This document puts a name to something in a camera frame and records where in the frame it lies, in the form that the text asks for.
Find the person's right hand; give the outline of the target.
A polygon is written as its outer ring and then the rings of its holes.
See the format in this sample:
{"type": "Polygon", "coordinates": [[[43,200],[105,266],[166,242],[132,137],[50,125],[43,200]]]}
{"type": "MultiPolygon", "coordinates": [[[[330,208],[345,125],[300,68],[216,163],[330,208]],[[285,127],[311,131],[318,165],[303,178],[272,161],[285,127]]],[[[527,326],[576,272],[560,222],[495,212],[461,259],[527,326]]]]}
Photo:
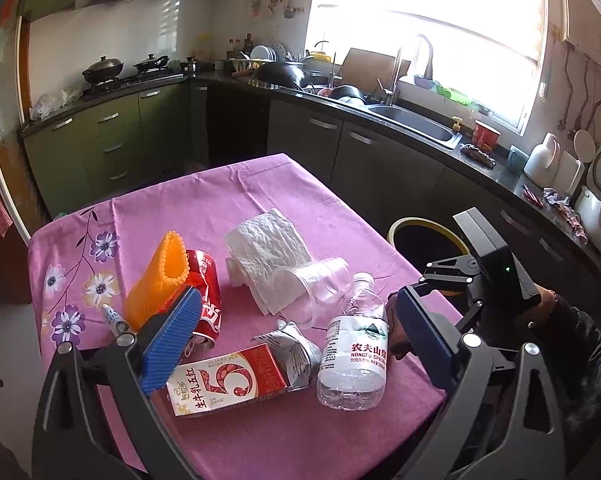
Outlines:
{"type": "MultiPolygon", "coordinates": [[[[529,326],[538,325],[547,318],[557,302],[558,295],[553,290],[540,285],[536,285],[536,288],[540,296],[539,303],[522,313],[498,313],[495,308],[484,310],[477,324],[479,336],[493,346],[513,349],[529,326]]],[[[389,321],[389,353],[399,361],[412,351],[412,347],[399,321],[396,302],[397,294],[393,292],[385,307],[389,321]]]]}

